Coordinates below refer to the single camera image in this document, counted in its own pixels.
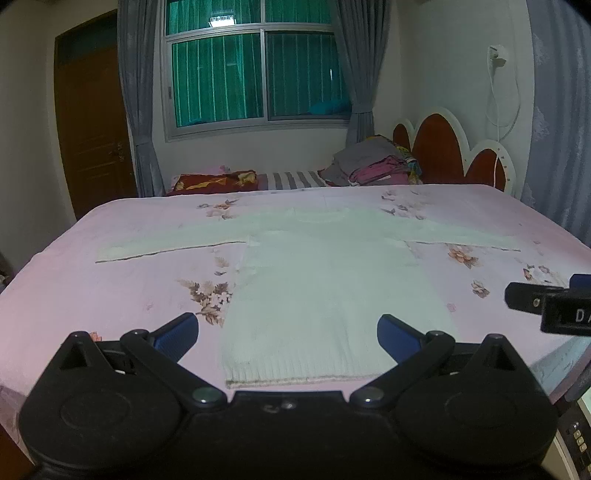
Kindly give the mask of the folded clothes pile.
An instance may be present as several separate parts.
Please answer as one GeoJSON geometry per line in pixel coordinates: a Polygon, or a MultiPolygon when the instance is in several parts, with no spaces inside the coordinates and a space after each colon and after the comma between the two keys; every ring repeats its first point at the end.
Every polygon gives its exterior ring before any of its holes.
{"type": "Polygon", "coordinates": [[[413,185],[421,183],[422,169],[408,148],[378,135],[335,153],[318,175],[335,187],[413,185]]]}

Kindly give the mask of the right grey curtain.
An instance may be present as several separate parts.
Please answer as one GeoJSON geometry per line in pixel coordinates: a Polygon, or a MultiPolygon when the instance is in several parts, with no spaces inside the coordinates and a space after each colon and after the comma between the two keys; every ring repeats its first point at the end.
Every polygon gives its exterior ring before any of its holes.
{"type": "Polygon", "coordinates": [[[374,104],[391,26],[392,3],[387,0],[329,2],[339,63],[352,105],[346,145],[375,133],[374,104]]]}

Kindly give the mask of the grey curtain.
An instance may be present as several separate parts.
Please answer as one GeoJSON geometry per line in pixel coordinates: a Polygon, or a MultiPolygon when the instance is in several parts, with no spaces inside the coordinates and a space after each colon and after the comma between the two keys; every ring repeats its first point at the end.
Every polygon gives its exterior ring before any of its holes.
{"type": "Polygon", "coordinates": [[[346,145],[375,133],[374,104],[391,26],[392,3],[387,0],[329,2],[339,63],[352,105],[346,145]]]}
{"type": "Polygon", "coordinates": [[[120,1],[117,5],[117,55],[137,193],[156,197],[165,187],[152,139],[153,57],[158,3],[120,1]]]}

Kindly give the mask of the white appliance with buttons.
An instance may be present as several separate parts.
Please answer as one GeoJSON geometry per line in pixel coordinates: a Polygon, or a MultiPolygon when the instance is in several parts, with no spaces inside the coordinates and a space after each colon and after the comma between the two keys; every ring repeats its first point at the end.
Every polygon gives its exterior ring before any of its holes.
{"type": "Polygon", "coordinates": [[[552,479],[589,479],[590,390],[567,393],[555,407],[558,429],[542,467],[552,479]]]}

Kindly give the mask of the pink floral bed sheet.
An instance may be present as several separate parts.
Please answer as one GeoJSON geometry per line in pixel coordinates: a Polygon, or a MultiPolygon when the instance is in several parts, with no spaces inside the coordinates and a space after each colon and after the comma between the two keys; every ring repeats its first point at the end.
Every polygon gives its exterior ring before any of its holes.
{"type": "Polygon", "coordinates": [[[130,240],[259,211],[356,208],[514,239],[514,250],[417,242],[410,249],[450,314],[455,332],[449,334],[461,342],[505,335],[553,396],[577,379],[590,358],[589,340],[543,333],[538,317],[506,306],[504,291],[511,282],[566,286],[573,274],[589,271],[588,247],[491,187],[424,185],[188,195],[101,206],[35,255],[2,294],[2,388],[28,394],[73,331],[115,340],[189,312],[197,317],[199,336],[181,363],[218,388],[353,391],[377,375],[290,385],[225,384],[221,335],[245,251],[242,243],[113,262],[102,262],[99,255],[130,240]]]}

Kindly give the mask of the red and white headboard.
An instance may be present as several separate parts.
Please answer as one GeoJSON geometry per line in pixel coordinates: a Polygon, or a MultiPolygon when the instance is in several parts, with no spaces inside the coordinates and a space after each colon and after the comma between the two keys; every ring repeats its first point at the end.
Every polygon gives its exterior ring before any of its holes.
{"type": "Polygon", "coordinates": [[[446,108],[425,115],[417,124],[399,121],[393,142],[417,160],[425,184],[488,185],[509,195],[515,191],[515,167],[506,148],[491,139],[470,145],[460,121],[446,108]]]}

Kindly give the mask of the left grey curtain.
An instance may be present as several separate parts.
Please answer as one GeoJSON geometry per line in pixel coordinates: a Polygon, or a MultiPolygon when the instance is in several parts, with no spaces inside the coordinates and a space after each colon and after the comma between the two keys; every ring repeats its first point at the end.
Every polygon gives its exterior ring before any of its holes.
{"type": "Polygon", "coordinates": [[[158,3],[120,1],[117,5],[117,55],[137,193],[156,197],[165,187],[152,139],[153,57],[158,3]]]}

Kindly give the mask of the window with green bars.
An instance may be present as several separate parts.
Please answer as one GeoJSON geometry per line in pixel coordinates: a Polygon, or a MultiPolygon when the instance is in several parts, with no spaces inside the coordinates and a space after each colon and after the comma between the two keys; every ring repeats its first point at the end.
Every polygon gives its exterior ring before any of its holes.
{"type": "Polygon", "coordinates": [[[351,102],[325,1],[166,1],[170,138],[342,124],[351,102]]]}

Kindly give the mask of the blue patterned wall curtain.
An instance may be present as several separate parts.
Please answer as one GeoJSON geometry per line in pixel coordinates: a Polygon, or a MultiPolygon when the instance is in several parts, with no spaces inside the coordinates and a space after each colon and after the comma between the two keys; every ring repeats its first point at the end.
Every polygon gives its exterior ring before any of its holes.
{"type": "Polygon", "coordinates": [[[590,243],[590,24],[566,1],[527,3],[534,54],[522,201],[590,243]]]}

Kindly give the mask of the white wall charger plug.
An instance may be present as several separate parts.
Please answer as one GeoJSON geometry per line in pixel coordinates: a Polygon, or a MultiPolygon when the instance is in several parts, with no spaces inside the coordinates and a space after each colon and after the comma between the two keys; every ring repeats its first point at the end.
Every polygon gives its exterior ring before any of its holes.
{"type": "Polygon", "coordinates": [[[501,68],[505,66],[509,60],[508,50],[503,45],[490,45],[489,60],[494,67],[501,68]]]}

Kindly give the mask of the red patterned pillow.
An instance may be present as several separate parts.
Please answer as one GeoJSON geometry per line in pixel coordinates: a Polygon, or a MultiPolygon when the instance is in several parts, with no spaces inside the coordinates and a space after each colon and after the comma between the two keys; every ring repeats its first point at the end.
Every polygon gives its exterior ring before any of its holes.
{"type": "Polygon", "coordinates": [[[221,174],[182,174],[168,196],[224,194],[259,190],[259,178],[252,170],[221,174]]]}

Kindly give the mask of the white knit sweater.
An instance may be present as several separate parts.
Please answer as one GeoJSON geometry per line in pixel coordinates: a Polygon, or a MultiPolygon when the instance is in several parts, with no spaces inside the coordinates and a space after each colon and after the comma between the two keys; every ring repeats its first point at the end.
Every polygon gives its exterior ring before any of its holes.
{"type": "Polygon", "coordinates": [[[113,262],[242,243],[224,316],[221,368],[230,388],[363,379],[393,360],[377,341],[391,314],[415,329],[454,333],[413,243],[514,250],[505,236],[374,209],[268,210],[104,249],[113,262]]]}

